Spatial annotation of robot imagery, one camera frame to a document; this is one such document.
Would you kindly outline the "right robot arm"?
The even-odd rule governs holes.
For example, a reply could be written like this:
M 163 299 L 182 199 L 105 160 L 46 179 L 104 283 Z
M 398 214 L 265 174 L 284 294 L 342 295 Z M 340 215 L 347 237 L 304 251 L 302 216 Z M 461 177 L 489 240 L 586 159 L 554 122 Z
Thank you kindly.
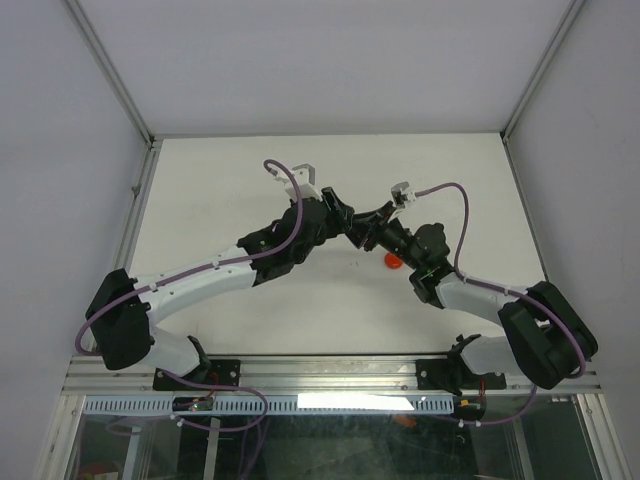
M 502 328 L 496 337 L 459 336 L 448 353 L 448 378 L 469 387 L 488 373 L 523 375 L 551 390 L 582 373 L 599 345 L 576 310 L 552 283 L 513 288 L 465 277 L 449 261 L 440 223 L 416 231 L 395 218 L 391 203 L 349 211 L 345 234 L 358 248 L 382 247 L 411 268 L 409 281 L 421 302 L 470 314 Z

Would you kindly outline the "orange round charging case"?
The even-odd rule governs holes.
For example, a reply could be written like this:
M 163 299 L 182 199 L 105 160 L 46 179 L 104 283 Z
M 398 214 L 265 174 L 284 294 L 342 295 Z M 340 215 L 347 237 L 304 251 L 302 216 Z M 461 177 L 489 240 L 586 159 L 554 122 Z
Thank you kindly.
M 404 262 L 394 254 L 387 253 L 384 256 L 385 265 L 393 270 L 399 269 L 403 266 Z

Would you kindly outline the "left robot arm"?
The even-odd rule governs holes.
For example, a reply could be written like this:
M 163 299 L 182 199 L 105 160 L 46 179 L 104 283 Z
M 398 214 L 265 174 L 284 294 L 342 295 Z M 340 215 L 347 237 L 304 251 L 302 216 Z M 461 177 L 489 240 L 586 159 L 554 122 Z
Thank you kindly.
M 148 278 L 132 278 L 123 268 L 109 272 L 85 314 L 98 356 L 111 371 L 145 363 L 170 371 L 188 388 L 201 387 L 210 366 L 199 341 L 167 332 L 160 322 L 214 296 L 289 274 L 314 248 L 344 234 L 354 213 L 327 187 L 320 198 L 291 204 L 281 218 L 203 264 Z

